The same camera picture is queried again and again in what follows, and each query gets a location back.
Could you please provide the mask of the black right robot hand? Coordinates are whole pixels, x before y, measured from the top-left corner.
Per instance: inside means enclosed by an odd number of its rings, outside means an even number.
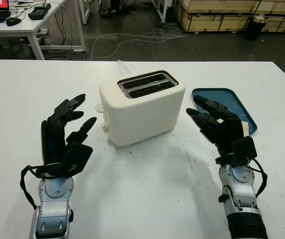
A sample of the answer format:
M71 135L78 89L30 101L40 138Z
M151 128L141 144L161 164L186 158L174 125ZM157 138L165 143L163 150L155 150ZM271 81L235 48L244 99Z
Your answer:
M195 95L194 102L207 113L187 108L187 114L200 128L200 132L217 147L220 156L232 153L231 143L244 137L240 118L219 102Z

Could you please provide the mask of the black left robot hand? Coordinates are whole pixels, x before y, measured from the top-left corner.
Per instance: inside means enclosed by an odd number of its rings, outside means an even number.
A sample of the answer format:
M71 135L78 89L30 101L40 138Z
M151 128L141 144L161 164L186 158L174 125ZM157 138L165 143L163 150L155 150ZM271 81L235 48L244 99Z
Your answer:
M76 109L83 104L85 97L85 94L80 94L70 100L65 99L54 109L54 113L42 122L41 145L45 165L61 162L73 143L81 144L88 137L89 130L97 120L96 117L85 121L78 131L65 136L67 123L84 115L83 111Z

